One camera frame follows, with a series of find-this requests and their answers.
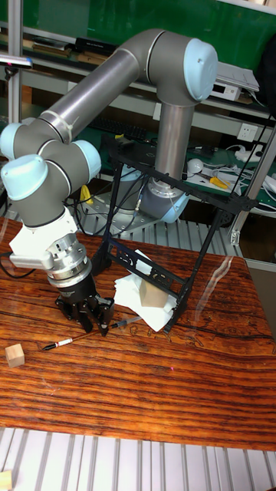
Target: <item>pen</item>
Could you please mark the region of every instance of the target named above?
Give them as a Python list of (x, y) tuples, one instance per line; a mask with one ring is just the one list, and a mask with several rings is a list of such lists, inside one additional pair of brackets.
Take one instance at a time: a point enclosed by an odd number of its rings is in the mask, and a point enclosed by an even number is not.
[[(114, 324), (112, 324), (110, 326), (110, 329), (121, 328), (124, 325), (128, 325), (131, 322), (139, 321), (140, 319), (141, 319), (141, 317), (139, 315), (137, 315), (136, 317), (124, 319), (123, 321), (114, 322)], [(64, 339), (63, 341), (59, 341), (58, 343), (48, 344), (47, 346), (44, 346), (42, 348), (42, 351), (48, 351), (48, 350), (52, 350), (54, 348), (59, 348), (60, 346), (64, 346), (65, 344), (74, 343), (77, 339), (86, 338), (87, 336), (90, 336), (91, 334), (95, 334), (95, 332), (96, 331), (87, 332), (86, 334), (80, 334), (80, 336), (77, 336), (76, 338), (68, 338), (68, 339)]]

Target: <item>wood grain surface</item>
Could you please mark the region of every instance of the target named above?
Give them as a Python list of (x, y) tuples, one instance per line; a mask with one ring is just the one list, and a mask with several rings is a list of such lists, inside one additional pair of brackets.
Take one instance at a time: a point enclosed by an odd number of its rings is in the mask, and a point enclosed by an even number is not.
[[(0, 252), (9, 250), (19, 228), (8, 222)], [(79, 240), (90, 255), (100, 243)], [(129, 246), (183, 276), (197, 256)], [(0, 272), (0, 426), (276, 450), (275, 343), (243, 259), (227, 258), (230, 269), (212, 291), (210, 278), (224, 260), (205, 257), (188, 308), (170, 336), (138, 321), (106, 338), (95, 330), (46, 352), (43, 346), (79, 335), (82, 328), (55, 306), (58, 292), (44, 272), (21, 280)], [(126, 274), (112, 264), (96, 278), (98, 292), (113, 296), (114, 280)], [(114, 320), (132, 315), (115, 307)], [(5, 348), (17, 343), (25, 364), (9, 368)]]

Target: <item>white paper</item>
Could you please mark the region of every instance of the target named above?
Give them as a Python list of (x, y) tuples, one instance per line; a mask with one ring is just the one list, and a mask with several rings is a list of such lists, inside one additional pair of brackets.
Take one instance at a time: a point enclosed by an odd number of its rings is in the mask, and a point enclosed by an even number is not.
[[(144, 255), (140, 250), (136, 250), (139, 254)], [(151, 267), (142, 261), (137, 261), (136, 268), (145, 275), (150, 274)], [(115, 281), (116, 293), (114, 296), (115, 304), (123, 307), (131, 308), (134, 312), (142, 317), (142, 319), (154, 330), (159, 331), (166, 325), (173, 315), (173, 308), (176, 306), (176, 299), (169, 295), (166, 305), (161, 307), (142, 307), (140, 301), (140, 285), (142, 278), (132, 273), (124, 278)]]

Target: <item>electronic equipment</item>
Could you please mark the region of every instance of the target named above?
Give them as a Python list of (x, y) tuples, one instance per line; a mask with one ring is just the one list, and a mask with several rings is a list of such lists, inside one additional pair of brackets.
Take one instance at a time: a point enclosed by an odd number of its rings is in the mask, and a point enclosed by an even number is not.
[(90, 128), (96, 130), (109, 131), (116, 135), (124, 135), (131, 140), (145, 140), (146, 130), (131, 124), (121, 123), (119, 121), (108, 120), (103, 117), (96, 117), (91, 123), (88, 124)]
[(100, 39), (77, 38), (75, 44), (77, 50), (101, 53), (110, 56), (118, 48), (117, 44), (106, 43)]
[(240, 87), (215, 82), (211, 95), (227, 99), (228, 101), (236, 101), (239, 98), (241, 91), (242, 89)]

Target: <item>small wooden block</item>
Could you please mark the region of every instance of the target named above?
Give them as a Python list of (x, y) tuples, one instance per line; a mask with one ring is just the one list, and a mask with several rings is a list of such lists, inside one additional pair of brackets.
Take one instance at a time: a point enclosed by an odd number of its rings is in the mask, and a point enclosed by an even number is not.
[(20, 344), (5, 348), (5, 355), (10, 368), (19, 367), (25, 363), (25, 355)]
[(168, 300), (168, 294), (143, 279), (140, 286), (140, 300), (142, 307), (163, 308)]
[(0, 489), (12, 489), (12, 471), (0, 473)]

